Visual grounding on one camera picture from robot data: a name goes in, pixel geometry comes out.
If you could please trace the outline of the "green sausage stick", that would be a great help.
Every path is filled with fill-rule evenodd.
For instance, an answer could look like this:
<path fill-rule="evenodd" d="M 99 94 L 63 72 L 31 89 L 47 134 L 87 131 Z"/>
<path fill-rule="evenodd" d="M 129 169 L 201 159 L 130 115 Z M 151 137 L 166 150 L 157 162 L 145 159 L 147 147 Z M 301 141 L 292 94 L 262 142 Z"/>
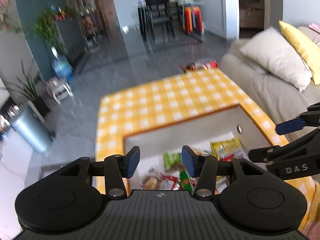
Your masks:
<path fill-rule="evenodd" d="M 184 191 L 188 191 L 191 195 L 194 192 L 194 186 L 192 184 L 191 178 L 186 171 L 180 172 L 180 185 L 181 189 Z"/>

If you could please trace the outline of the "yellow snack packet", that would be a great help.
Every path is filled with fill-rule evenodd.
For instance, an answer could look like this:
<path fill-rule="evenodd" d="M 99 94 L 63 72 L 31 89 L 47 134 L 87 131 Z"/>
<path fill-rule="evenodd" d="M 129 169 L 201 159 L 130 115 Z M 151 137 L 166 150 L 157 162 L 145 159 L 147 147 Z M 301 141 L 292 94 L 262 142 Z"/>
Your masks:
<path fill-rule="evenodd" d="M 239 139 L 233 139 L 210 142 L 213 155 L 221 161 L 230 161 L 233 157 L 245 157 L 244 151 Z"/>

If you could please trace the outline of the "clear chocolate cake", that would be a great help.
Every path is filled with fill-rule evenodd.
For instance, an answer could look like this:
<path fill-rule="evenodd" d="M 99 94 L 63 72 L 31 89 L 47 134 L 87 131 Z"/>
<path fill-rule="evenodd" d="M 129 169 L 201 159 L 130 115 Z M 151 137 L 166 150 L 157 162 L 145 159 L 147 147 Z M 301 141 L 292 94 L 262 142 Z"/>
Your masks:
<path fill-rule="evenodd" d="M 158 190 L 160 182 L 159 175 L 146 175 L 142 179 L 142 188 L 144 190 Z"/>

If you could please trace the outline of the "green pastry snack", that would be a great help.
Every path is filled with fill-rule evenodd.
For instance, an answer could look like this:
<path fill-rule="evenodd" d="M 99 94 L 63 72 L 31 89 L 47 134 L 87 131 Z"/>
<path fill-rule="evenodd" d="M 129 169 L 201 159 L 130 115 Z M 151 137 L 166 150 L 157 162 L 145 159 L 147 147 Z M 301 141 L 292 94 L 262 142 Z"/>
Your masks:
<path fill-rule="evenodd" d="M 165 152 L 163 153 L 164 168 L 166 171 L 184 171 L 185 166 L 182 161 L 181 152 Z"/>

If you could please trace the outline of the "red snack packet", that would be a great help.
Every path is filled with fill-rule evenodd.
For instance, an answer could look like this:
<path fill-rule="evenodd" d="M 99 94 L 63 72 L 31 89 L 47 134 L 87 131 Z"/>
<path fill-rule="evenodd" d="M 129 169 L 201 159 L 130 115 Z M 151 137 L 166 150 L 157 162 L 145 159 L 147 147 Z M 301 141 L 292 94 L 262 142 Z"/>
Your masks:
<path fill-rule="evenodd" d="M 159 190 L 175 191 L 180 189 L 180 179 L 173 176 L 162 175 L 160 178 Z"/>

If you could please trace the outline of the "white spicy strips packet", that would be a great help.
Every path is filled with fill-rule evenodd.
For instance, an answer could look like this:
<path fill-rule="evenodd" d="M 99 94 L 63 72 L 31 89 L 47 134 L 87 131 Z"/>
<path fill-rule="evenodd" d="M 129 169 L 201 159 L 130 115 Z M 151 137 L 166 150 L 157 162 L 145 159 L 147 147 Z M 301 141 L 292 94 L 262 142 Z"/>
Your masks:
<path fill-rule="evenodd" d="M 229 186 L 228 177 L 227 176 L 218 176 L 216 179 L 215 193 L 220 194 L 228 186 Z"/>

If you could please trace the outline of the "yellow plush blanket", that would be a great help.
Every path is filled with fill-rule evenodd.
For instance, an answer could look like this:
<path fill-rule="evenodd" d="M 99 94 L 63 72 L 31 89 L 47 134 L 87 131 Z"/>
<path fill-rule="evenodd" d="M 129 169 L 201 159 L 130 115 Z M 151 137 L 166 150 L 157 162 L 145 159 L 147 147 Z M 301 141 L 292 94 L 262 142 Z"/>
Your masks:
<path fill-rule="evenodd" d="M 307 214 L 303 218 L 299 231 L 308 231 L 313 225 L 319 221 L 319 182 L 313 181 L 315 184 L 315 192 L 311 204 L 308 206 Z"/>

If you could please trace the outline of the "beige sofa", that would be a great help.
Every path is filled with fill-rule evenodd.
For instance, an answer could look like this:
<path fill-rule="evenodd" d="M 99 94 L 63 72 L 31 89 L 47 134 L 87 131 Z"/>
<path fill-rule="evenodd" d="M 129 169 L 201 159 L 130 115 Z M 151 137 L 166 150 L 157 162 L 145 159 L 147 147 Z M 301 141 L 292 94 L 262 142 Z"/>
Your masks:
<path fill-rule="evenodd" d="M 244 90 L 275 124 L 295 118 L 310 105 L 319 102 L 319 86 L 310 82 L 310 85 L 300 92 L 292 84 L 244 56 L 240 48 L 250 39 L 233 41 L 229 51 L 222 57 L 219 68 Z"/>

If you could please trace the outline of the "yellow checkered tablecloth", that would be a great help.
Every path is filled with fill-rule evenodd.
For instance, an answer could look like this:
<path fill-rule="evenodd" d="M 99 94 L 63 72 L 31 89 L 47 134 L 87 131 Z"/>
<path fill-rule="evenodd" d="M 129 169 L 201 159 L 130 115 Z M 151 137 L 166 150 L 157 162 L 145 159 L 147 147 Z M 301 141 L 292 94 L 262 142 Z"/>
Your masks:
<path fill-rule="evenodd" d="M 124 154 L 123 139 L 129 134 L 232 106 L 242 107 L 272 145 L 288 143 L 285 136 L 276 134 L 273 121 L 264 111 L 215 68 L 167 77 L 103 97 L 98 111 L 95 158 L 102 161 L 109 155 Z"/>

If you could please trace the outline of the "white cushion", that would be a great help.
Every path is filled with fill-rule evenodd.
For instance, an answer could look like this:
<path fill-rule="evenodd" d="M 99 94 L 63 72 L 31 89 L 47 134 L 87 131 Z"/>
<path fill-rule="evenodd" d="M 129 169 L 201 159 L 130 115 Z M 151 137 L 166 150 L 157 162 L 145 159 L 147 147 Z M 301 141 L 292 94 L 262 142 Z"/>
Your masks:
<path fill-rule="evenodd" d="M 254 35 L 240 51 L 264 70 L 292 84 L 300 92 L 310 85 L 312 74 L 309 67 L 293 46 L 273 27 Z"/>

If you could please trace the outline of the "potted grass plant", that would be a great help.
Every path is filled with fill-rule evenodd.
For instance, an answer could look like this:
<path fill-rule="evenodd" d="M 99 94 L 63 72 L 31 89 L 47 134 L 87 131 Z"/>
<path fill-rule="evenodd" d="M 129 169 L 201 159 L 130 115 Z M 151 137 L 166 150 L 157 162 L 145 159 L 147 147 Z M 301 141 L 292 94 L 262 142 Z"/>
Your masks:
<path fill-rule="evenodd" d="M 31 61 L 28 69 L 25 68 L 22 59 L 20 63 L 22 77 L 16 75 L 17 83 L 12 81 L 4 81 L 4 83 L 8 86 L 7 90 L 9 92 L 18 93 L 28 99 L 35 106 L 39 114 L 45 118 L 50 113 L 50 108 L 36 90 L 36 77 L 33 77 L 33 67 L 35 65 L 35 61 Z"/>

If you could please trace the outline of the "orange stacked stools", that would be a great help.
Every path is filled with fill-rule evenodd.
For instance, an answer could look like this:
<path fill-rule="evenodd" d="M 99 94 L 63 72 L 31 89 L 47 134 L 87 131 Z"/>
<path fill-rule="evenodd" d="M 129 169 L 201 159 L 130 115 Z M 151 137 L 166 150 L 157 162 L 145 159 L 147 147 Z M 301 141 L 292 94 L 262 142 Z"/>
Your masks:
<path fill-rule="evenodd" d="M 183 7 L 183 29 L 187 35 L 192 32 L 197 34 L 204 33 L 200 6 L 186 5 Z"/>

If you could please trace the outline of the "hanging green vine plant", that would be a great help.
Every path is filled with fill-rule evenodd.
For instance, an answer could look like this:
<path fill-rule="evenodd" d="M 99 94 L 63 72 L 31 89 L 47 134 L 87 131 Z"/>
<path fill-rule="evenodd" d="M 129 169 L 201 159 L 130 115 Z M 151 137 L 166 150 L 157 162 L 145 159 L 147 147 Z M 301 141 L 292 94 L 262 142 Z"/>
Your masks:
<path fill-rule="evenodd" d="M 56 16 L 57 12 L 54 12 L 50 7 L 44 8 L 31 30 L 46 45 L 54 47 L 58 52 L 62 52 L 66 47 L 59 42 L 55 24 Z"/>

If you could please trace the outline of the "black dining chair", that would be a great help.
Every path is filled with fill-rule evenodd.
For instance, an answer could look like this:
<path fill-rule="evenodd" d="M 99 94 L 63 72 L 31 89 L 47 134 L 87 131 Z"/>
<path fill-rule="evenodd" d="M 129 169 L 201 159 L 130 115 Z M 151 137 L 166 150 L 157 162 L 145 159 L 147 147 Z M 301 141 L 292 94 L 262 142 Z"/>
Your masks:
<path fill-rule="evenodd" d="M 145 0 L 146 22 L 153 40 L 155 40 L 155 25 L 165 25 L 167 33 L 175 37 L 169 0 Z"/>

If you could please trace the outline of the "black dining table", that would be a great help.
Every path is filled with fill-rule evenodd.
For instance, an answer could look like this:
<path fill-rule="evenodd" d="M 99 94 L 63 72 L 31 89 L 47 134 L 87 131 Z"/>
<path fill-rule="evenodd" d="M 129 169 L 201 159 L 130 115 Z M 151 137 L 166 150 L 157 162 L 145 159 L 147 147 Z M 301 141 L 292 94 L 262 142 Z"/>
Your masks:
<path fill-rule="evenodd" d="M 204 22 L 201 17 L 199 0 L 144 0 L 137 5 L 140 33 L 145 41 L 147 36 L 155 39 L 155 27 L 167 31 L 175 37 L 174 19 L 178 29 L 199 41 L 204 35 Z"/>

